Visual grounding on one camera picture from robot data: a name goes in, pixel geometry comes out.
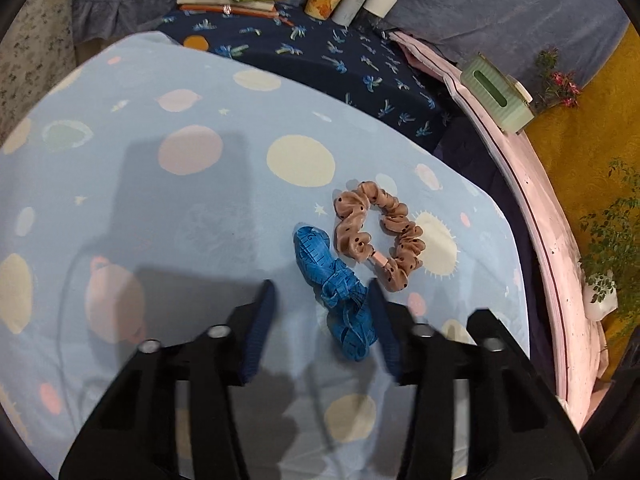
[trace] orange polka dot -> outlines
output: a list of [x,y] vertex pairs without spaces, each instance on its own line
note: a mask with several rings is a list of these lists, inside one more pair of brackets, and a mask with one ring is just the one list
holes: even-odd
[[407,307],[415,317],[424,316],[427,313],[427,304],[424,298],[417,292],[409,294]]
[[62,411],[62,401],[56,389],[49,383],[40,385],[40,400],[53,415],[59,415]]
[[107,343],[138,340],[144,335],[145,292],[140,280],[124,267],[97,256],[84,293],[89,328]]
[[202,36],[188,36],[182,44],[194,50],[204,50],[206,52],[209,49],[209,43]]
[[471,227],[471,220],[469,220],[466,213],[460,213],[460,221],[464,227]]

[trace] bed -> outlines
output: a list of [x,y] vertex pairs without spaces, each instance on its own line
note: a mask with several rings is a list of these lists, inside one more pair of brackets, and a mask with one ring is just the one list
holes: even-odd
[[[377,347],[358,364],[340,357],[292,241],[301,223],[331,233],[334,195],[359,180],[397,192],[424,227],[425,271],[394,300],[463,340],[468,314],[490,306],[529,351],[516,245],[489,196],[343,102],[160,33],[54,88],[2,148],[9,177],[2,405],[53,476],[137,342],[191,338],[270,278],[280,304],[262,370],[234,394],[250,470],[393,478],[412,390],[392,388]],[[387,247],[377,224],[369,215]]]
[[[74,39],[79,43],[153,27],[174,2],[74,0]],[[399,0],[386,24],[454,63],[481,50],[503,72],[537,91],[534,62],[540,50],[558,47],[560,69],[575,70],[577,83],[584,85],[620,42],[628,17],[616,0]]]
[[[524,132],[508,136],[500,131],[460,82],[460,70],[406,34],[398,32],[392,37],[413,66],[446,83],[513,192],[540,264],[553,333],[558,397],[566,400],[569,417],[581,428],[590,410],[593,383],[607,368],[608,352],[601,323],[585,316],[580,253],[545,170]],[[450,146],[459,143],[449,142],[449,156]]]
[[522,209],[472,121],[437,78],[416,70],[395,41],[318,22],[278,5],[280,20],[176,10],[158,30],[179,44],[235,57],[315,88],[387,124],[484,190],[516,241],[529,316],[530,359],[556,392],[552,333],[540,265]]

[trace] polka dot pattern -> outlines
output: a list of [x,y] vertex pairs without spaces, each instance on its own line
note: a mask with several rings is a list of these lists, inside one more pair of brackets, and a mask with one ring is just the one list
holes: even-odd
[[449,319],[448,321],[445,321],[444,325],[442,326],[442,333],[447,339],[450,339],[452,341],[466,344],[476,344],[469,332],[466,331],[466,328],[462,326],[462,323],[460,323],[457,319]]
[[209,49],[209,43],[202,36],[188,36],[182,44],[187,48],[192,48],[193,50],[202,50],[206,52]]
[[156,99],[162,110],[167,112],[183,112],[191,108],[202,96],[191,90],[173,90]]
[[2,404],[6,416],[9,418],[11,425],[15,428],[15,431],[20,435],[22,441],[27,446],[33,444],[31,437],[29,436],[29,432],[27,431],[27,427],[24,425],[22,418],[20,417],[20,412],[18,412],[15,407],[15,402],[9,398],[9,395],[2,387],[2,384],[0,384],[0,404]]
[[522,290],[522,278],[520,277],[520,269],[513,269],[513,285],[518,290]]
[[40,400],[52,415],[59,415],[62,411],[60,396],[56,389],[49,383],[40,385]]
[[366,395],[346,395],[327,408],[324,423],[338,442],[362,440],[370,435],[376,423],[376,403]]
[[393,180],[387,174],[384,174],[384,173],[377,174],[376,184],[378,184],[387,193],[390,193],[393,196],[398,196],[398,186],[396,186],[396,181]]
[[458,246],[444,223],[426,211],[415,219],[423,234],[420,236],[426,248],[418,256],[425,272],[436,276],[449,276],[456,270]]
[[417,292],[409,294],[407,307],[414,317],[424,317],[427,314],[427,304],[424,301],[424,298]]
[[84,294],[84,313],[89,328],[107,343],[133,338],[143,325],[145,293],[127,269],[94,258]]
[[33,278],[20,254],[10,254],[0,264],[0,319],[13,334],[19,334],[31,320]]
[[42,131],[44,145],[52,153],[79,148],[93,136],[91,128],[80,121],[54,121],[47,124]]
[[415,167],[415,174],[423,181],[429,189],[432,191],[437,191],[442,189],[440,182],[438,181],[438,177],[433,170],[427,166],[426,164],[418,164]]
[[36,212],[33,207],[25,207],[15,220],[15,235],[22,237],[29,234],[35,220]]
[[81,73],[82,73],[82,67],[79,66],[78,68],[73,70],[73,72],[71,74],[66,76],[62,81],[60,81],[57,85],[55,85],[49,91],[49,95],[55,94],[57,92],[60,92],[61,90],[64,90],[65,88],[69,88],[73,83],[76,82],[76,80],[80,77]]
[[271,92],[282,85],[282,79],[278,76],[255,68],[236,72],[234,81],[243,88],[257,92]]
[[300,187],[326,186],[335,173],[331,152],[317,140],[300,135],[277,139],[267,152],[267,165],[273,174]]
[[27,137],[29,137],[30,132],[31,119],[25,117],[20,121],[12,131],[11,135],[9,135],[8,139],[4,142],[2,145],[2,151],[7,155],[11,155],[27,141]]
[[192,124],[169,135],[158,149],[158,163],[169,173],[184,176],[206,170],[222,154],[220,136],[207,128]]
[[471,220],[469,220],[469,217],[466,215],[466,213],[460,213],[460,221],[462,222],[462,225],[464,227],[471,227]]

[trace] hair tie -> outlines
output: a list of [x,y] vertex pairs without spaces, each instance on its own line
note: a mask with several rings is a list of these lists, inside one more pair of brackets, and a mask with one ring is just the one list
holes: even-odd
[[[360,232],[371,205],[382,209],[382,225],[396,234],[395,256],[387,258],[370,244],[371,235]],[[354,191],[344,191],[334,201],[335,212],[341,222],[335,228],[335,247],[340,254],[350,256],[359,263],[371,260],[386,274],[382,280],[387,290],[397,292],[407,286],[411,272],[422,265],[418,259],[425,249],[418,238],[422,229],[406,216],[409,209],[395,196],[389,195],[375,182],[361,182]]]

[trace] red flower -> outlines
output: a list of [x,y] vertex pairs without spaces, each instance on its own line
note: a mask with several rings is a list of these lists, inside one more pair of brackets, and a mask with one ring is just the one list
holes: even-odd
[[569,81],[569,92],[571,92],[573,95],[580,95],[580,89],[578,88],[578,85],[576,83],[574,83],[573,81]]

